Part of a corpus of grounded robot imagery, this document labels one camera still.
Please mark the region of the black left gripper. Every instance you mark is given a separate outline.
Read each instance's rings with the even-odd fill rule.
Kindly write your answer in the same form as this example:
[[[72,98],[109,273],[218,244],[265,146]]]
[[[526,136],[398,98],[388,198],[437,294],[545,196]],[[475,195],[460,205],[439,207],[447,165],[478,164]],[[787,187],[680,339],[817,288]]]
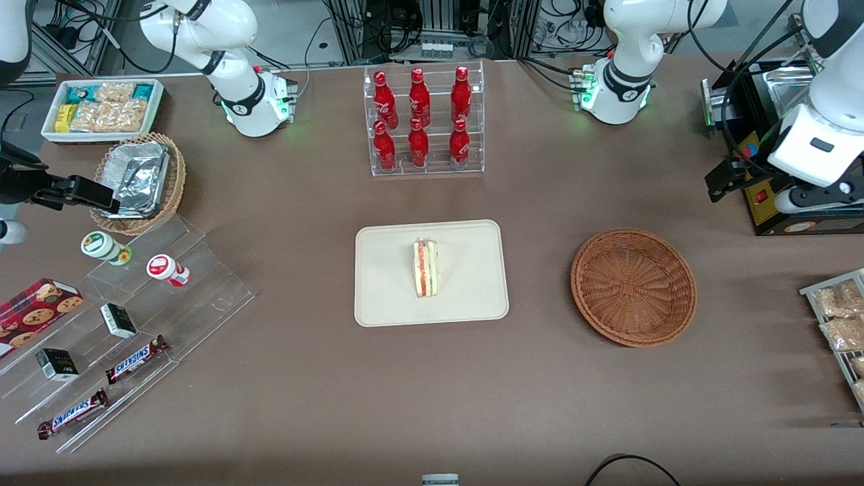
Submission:
[[[738,157],[726,157],[722,161],[722,169],[712,169],[705,175],[705,184],[711,203],[718,203],[728,194],[744,188],[755,188],[759,184],[767,184],[769,191],[780,194],[791,187],[791,176],[775,168],[767,162],[763,152],[748,156],[747,163]]]

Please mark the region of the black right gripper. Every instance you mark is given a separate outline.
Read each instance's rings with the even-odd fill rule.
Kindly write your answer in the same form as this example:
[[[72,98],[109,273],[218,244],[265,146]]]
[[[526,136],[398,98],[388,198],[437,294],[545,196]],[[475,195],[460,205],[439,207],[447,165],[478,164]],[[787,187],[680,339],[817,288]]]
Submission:
[[[55,178],[39,157],[2,142],[1,203],[15,205],[27,202],[49,209],[64,209],[65,205],[83,205],[102,211],[118,211],[120,203],[111,188],[81,175]]]

